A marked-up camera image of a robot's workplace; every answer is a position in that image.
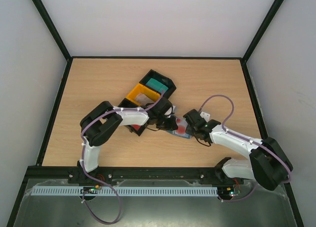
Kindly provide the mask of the teal card holder wallet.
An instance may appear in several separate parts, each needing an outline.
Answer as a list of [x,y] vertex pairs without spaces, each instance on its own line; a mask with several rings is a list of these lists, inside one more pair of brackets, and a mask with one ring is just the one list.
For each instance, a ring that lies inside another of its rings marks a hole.
[[185,138],[185,139],[190,139],[192,136],[189,135],[188,133],[186,133],[186,129],[188,126],[187,122],[183,118],[177,117],[175,115],[172,115],[172,117],[175,117],[178,129],[172,130],[172,131],[167,131],[167,132],[171,135],[174,135],[174,136],[178,136],[178,137]]

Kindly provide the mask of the black bin with red cards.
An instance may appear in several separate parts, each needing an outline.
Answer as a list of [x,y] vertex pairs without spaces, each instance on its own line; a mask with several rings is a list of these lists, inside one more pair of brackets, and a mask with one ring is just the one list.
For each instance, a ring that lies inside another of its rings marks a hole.
[[[124,98],[121,103],[118,105],[120,108],[137,108],[136,104],[129,101],[128,99]],[[137,113],[133,113],[133,111],[127,111],[125,115],[123,115],[123,121],[120,123],[119,126],[126,126],[130,132],[133,132],[137,134],[138,136],[141,136],[143,131],[145,130],[145,116]],[[142,128],[139,131],[135,131],[131,125],[141,125]]]

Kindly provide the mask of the yellow bin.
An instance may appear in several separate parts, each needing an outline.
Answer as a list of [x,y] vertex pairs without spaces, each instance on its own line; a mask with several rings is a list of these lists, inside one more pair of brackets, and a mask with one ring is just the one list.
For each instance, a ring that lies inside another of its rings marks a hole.
[[126,99],[137,106],[144,106],[148,103],[154,103],[158,100],[160,94],[152,89],[138,83],[126,96]]

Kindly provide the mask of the black bin with teal cards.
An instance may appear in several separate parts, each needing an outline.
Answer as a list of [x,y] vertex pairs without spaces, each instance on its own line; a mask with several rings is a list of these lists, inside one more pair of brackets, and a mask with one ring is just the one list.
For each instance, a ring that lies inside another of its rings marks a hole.
[[158,93],[164,91],[163,96],[167,99],[170,98],[176,90],[176,85],[170,78],[163,76],[152,69],[148,71],[139,83]]

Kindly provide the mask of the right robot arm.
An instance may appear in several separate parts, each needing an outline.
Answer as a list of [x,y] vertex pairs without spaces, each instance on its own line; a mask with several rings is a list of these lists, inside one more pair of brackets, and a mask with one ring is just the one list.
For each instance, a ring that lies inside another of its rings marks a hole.
[[246,158],[222,161],[215,171],[218,182],[224,184],[231,178],[242,178],[254,180],[267,190],[275,190],[281,183],[289,181],[293,166],[275,139],[245,136],[219,121],[206,121],[195,109],[187,112],[183,118],[188,124],[186,132],[198,142],[204,141],[206,146],[221,145]]

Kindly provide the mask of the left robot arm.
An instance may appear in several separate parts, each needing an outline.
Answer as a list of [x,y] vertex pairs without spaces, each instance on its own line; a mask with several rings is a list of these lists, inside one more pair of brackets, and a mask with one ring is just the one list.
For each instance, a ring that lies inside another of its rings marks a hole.
[[174,112],[175,106],[165,97],[134,108],[112,106],[108,101],[100,103],[79,123],[82,138],[79,162],[82,169],[89,173],[98,167],[101,147],[120,126],[155,125],[159,130],[178,129]]

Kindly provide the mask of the white floral card stack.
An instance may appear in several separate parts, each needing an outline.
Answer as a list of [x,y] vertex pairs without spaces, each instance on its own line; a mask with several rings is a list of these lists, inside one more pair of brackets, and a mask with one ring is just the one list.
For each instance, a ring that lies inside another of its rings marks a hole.
[[139,93],[134,100],[141,106],[153,103],[153,101],[143,93]]

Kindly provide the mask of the teal card stack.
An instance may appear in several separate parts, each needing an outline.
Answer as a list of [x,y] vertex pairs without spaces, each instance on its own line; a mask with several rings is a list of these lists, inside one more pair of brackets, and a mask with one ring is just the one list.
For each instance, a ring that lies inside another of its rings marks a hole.
[[158,93],[167,92],[168,87],[154,78],[150,78],[146,84],[147,87],[157,91]]

